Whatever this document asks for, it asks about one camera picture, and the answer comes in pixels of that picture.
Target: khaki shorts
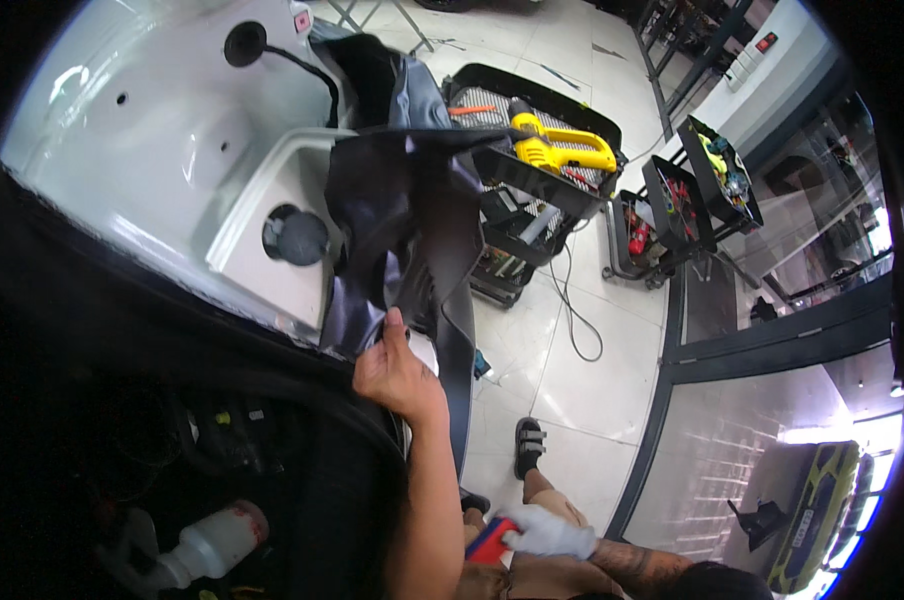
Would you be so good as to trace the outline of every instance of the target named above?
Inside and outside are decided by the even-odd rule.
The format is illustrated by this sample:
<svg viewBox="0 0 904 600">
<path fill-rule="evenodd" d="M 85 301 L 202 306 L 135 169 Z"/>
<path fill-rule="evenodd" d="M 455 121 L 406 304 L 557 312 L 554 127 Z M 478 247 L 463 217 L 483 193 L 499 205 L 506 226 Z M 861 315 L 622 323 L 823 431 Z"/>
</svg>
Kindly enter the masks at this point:
<svg viewBox="0 0 904 600">
<path fill-rule="evenodd" d="M 586 516 L 560 491 L 540 491 L 531 498 L 530 504 L 537 504 L 576 527 L 589 526 Z M 479 533 L 474 525 L 465 525 L 465 545 L 471 544 Z M 622 594 L 622 588 L 591 562 L 572 557 L 539 558 L 516 553 L 509 570 L 504 565 L 496 567 L 466 562 L 456 597 L 462 600 L 566 600 L 589 593 Z"/>
</svg>

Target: yellow heat gun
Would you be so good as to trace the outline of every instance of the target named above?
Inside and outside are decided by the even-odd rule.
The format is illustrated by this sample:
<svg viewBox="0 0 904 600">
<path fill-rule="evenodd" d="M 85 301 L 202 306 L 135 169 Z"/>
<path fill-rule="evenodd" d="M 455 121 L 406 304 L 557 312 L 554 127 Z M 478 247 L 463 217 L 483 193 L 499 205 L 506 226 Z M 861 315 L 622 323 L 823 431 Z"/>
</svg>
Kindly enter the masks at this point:
<svg viewBox="0 0 904 600">
<path fill-rule="evenodd" d="M 508 105 L 508 119 L 513 129 L 528 135 L 515 142 L 518 158 L 530 165 L 561 175 L 562 168 L 586 167 L 614 173 L 615 153 L 606 140 L 595 133 L 573 129 L 555 129 L 542 126 L 542 121 L 532 112 L 524 100 L 513 100 Z M 570 150 L 556 148 L 554 142 L 583 144 L 594 150 Z"/>
</svg>

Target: white glove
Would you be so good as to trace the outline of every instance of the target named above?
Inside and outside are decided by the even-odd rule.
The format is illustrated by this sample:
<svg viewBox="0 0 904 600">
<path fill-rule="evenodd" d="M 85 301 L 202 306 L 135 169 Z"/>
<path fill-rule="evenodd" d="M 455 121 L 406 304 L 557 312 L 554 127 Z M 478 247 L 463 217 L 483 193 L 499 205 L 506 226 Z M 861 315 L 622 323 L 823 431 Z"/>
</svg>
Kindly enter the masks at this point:
<svg viewBox="0 0 904 600">
<path fill-rule="evenodd" d="M 573 556 L 584 561 L 599 545 L 591 527 L 576 527 L 536 504 L 505 508 L 497 516 L 511 519 L 518 525 L 519 531 L 506 531 L 502 535 L 502 542 L 516 552 Z"/>
</svg>

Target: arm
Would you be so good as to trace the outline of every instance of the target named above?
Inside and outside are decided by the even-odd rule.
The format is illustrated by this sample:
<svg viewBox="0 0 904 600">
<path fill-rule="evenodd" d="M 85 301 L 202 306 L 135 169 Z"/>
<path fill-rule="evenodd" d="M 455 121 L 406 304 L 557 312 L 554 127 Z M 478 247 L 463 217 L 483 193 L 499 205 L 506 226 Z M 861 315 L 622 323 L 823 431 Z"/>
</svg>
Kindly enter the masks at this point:
<svg viewBox="0 0 904 600">
<path fill-rule="evenodd" d="M 636 599 L 651 600 L 668 590 L 692 567 L 692 560 L 630 543 L 599 539 L 588 559 Z"/>
<path fill-rule="evenodd" d="M 386 559 L 389 595 L 393 600 L 451 598 L 465 552 L 446 392 L 409 349 L 398 308 L 386 315 L 382 341 L 356 361 L 352 385 L 411 429 L 409 501 Z"/>
</svg>

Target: black tool cart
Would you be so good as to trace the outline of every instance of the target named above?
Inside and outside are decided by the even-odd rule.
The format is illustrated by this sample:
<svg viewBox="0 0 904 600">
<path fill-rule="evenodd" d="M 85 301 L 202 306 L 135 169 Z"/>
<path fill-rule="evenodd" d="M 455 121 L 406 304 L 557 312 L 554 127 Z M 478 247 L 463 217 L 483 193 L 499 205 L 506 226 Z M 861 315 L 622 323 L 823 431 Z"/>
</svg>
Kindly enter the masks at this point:
<svg viewBox="0 0 904 600">
<path fill-rule="evenodd" d="M 603 278 L 657 289 L 687 260 L 719 257 L 719 242 L 762 227 L 752 180 L 728 140 L 692 116 L 678 137 L 682 148 L 670 159 L 652 156 L 642 167 L 645 187 L 607 203 Z"/>
<path fill-rule="evenodd" d="M 446 78 L 442 95 L 453 122 L 463 129 L 509 127 L 510 102 L 519 98 L 533 108 L 545 127 L 595 134 L 612 148 L 617 162 L 624 162 L 619 152 L 622 132 L 612 121 L 583 102 L 512 73 L 467 64 Z M 589 149 L 566 142 L 554 145 Z M 485 248 L 470 282 L 473 290 L 511 308 L 536 269 L 561 253 L 568 234 L 613 195 L 618 173 L 568 166 L 562 169 L 564 176 L 558 176 L 520 160 L 508 143 L 475 150 L 472 159 L 485 187 Z M 547 226 L 530 243 L 520 239 L 540 217 L 548 220 Z"/>
</svg>

